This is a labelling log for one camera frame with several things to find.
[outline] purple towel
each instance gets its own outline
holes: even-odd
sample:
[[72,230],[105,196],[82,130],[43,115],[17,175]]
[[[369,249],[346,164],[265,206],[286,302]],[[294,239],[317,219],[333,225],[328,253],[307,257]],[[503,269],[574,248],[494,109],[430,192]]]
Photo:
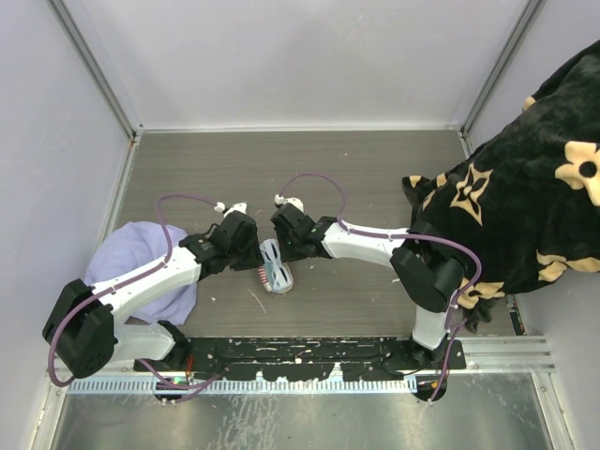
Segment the purple towel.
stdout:
[[[171,225],[167,225],[167,229],[174,246],[187,236],[186,232]],[[129,222],[102,243],[87,268],[85,283],[93,285],[98,281],[120,277],[166,252],[167,241],[160,225],[152,222]],[[173,325],[181,325],[195,304],[196,283],[167,292],[140,308],[133,317],[148,323],[169,321]]]

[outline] gray wooden tabletop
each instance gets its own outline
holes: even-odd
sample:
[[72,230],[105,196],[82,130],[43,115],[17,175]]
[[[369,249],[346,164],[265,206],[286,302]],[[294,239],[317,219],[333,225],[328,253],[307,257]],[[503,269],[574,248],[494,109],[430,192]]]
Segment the gray wooden tabletop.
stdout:
[[[411,208],[402,176],[433,177],[464,159],[452,131],[298,131],[173,133],[142,137],[119,225],[156,221],[154,201],[169,192],[247,202],[261,239],[275,237],[273,198],[292,176],[327,173],[348,194],[344,217],[372,227],[409,225]],[[298,180],[290,194],[317,219],[334,215],[340,198],[320,179]],[[172,200],[168,223],[203,232],[220,217],[209,206]],[[255,271],[226,272],[203,280],[198,303],[180,328],[188,336],[408,336],[415,306],[396,275],[359,261],[305,260],[292,264],[293,289],[267,293]],[[482,335],[513,335],[500,302]]]

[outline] black blanket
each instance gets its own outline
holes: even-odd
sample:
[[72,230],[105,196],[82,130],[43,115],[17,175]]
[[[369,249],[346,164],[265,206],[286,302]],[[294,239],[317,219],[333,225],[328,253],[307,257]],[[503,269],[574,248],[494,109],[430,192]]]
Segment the black blanket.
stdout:
[[599,143],[600,41],[560,67],[468,160],[434,180],[402,180],[412,220],[483,263],[459,300],[472,331],[508,293],[547,286],[568,268],[600,271]]

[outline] white wall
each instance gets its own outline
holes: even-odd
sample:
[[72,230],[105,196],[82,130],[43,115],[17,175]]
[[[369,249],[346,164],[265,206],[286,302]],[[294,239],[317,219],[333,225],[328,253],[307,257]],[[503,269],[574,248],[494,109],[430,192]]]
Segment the white wall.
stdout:
[[[600,38],[597,0],[547,0],[472,131],[478,145],[519,113],[523,100],[562,63]],[[596,449],[600,372],[600,275],[568,273],[519,296],[528,328],[547,336],[581,449]]]
[[67,1],[146,129],[443,128],[524,3]]
[[42,326],[98,244],[127,138],[46,2],[4,2],[0,43],[0,435],[21,449],[39,414]]

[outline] flip-flop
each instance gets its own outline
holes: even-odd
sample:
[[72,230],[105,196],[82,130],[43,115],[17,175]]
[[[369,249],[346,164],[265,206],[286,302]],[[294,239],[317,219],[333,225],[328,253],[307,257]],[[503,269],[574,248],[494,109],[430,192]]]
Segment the flip-flop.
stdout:
[[264,266],[259,268],[259,277],[269,293],[286,293],[293,287],[293,277],[288,264],[281,262],[277,239],[267,239],[260,245]]

